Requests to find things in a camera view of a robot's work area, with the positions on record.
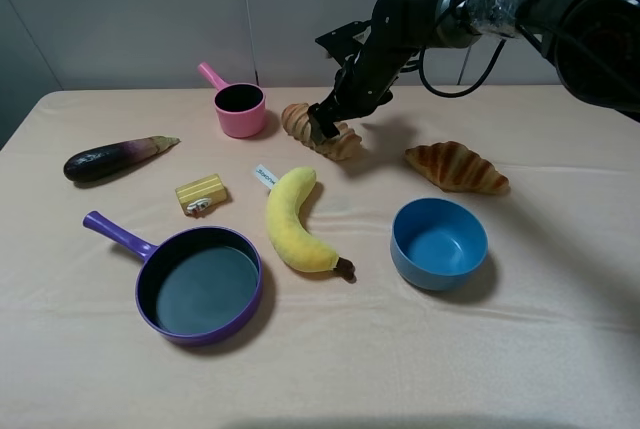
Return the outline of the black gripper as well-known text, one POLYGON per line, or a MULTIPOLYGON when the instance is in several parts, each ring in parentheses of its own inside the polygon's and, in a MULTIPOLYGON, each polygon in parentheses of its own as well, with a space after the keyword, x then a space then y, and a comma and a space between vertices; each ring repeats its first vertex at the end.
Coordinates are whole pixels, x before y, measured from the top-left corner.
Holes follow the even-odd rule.
POLYGON ((400 70, 428 42, 438 1, 376 1, 370 34, 343 66, 327 104, 315 103, 307 111, 315 144, 334 138, 336 123, 369 116, 391 100, 400 70))

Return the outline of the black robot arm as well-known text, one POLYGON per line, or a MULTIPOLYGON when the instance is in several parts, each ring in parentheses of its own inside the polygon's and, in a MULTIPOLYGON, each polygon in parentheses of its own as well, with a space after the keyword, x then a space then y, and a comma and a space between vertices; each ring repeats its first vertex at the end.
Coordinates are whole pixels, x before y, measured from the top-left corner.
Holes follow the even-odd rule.
POLYGON ((639 0, 377 0, 369 20, 316 40, 341 68, 308 111, 312 140, 388 103, 400 73, 424 71, 427 50, 467 48, 484 35, 524 38, 587 104, 639 110, 639 0))

